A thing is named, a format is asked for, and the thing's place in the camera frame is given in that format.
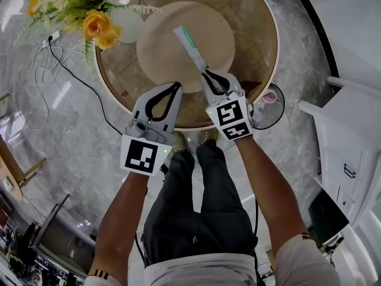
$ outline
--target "man's arm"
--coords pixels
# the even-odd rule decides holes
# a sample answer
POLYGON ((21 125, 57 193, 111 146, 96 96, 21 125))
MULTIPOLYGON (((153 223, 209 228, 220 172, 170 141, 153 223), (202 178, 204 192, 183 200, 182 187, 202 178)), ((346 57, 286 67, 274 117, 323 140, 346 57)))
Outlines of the man's arm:
POLYGON ((96 238, 95 258, 89 275, 96 270, 127 285, 129 255, 142 215, 148 176, 130 172, 102 219, 96 238))
POLYGON ((306 232, 292 188, 274 163, 253 140, 235 140, 251 188, 270 231, 274 255, 292 237, 306 232))

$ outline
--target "beige round cushion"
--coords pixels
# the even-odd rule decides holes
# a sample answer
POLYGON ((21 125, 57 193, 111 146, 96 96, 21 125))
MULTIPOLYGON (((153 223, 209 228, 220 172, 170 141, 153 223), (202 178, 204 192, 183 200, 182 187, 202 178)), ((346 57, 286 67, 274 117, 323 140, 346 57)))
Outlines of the beige round cushion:
POLYGON ((136 45, 139 64, 156 84, 178 81, 185 93, 199 92, 200 72, 174 34, 185 26, 211 69, 228 71, 235 53, 233 32, 216 10, 189 1, 174 2, 151 14, 136 45))

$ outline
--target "cabinet handle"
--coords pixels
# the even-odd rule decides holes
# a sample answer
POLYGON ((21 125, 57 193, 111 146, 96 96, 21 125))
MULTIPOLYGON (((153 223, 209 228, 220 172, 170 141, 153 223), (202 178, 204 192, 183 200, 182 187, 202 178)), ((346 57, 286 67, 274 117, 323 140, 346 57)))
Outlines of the cabinet handle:
POLYGON ((351 179, 356 177, 356 172, 354 172, 348 165, 344 164, 344 173, 351 179))

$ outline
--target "shoe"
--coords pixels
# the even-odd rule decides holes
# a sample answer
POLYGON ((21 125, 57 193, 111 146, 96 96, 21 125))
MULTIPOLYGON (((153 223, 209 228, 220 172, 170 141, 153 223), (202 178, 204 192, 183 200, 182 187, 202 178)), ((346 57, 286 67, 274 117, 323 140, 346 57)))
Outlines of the shoe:
POLYGON ((176 153, 178 151, 185 150, 187 144, 184 135, 179 131, 173 132, 173 135, 176 137, 176 142, 173 145, 174 152, 176 153))
POLYGON ((200 144, 203 144, 207 140, 215 140, 217 142, 218 140, 218 129, 217 128, 211 128, 204 130, 201 135, 200 144))

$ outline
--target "power plug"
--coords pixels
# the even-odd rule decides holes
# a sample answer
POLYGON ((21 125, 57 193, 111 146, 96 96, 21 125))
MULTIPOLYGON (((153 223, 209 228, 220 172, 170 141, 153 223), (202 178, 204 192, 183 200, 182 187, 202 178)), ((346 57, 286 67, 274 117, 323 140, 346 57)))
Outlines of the power plug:
POLYGON ((42 47, 43 48, 46 48, 47 46, 49 46, 49 38, 51 37, 51 40, 50 40, 50 43, 53 44, 57 39, 61 38, 62 36, 62 31, 58 30, 58 31, 55 31, 52 35, 50 35, 48 38, 46 38, 43 42, 42 42, 42 47))

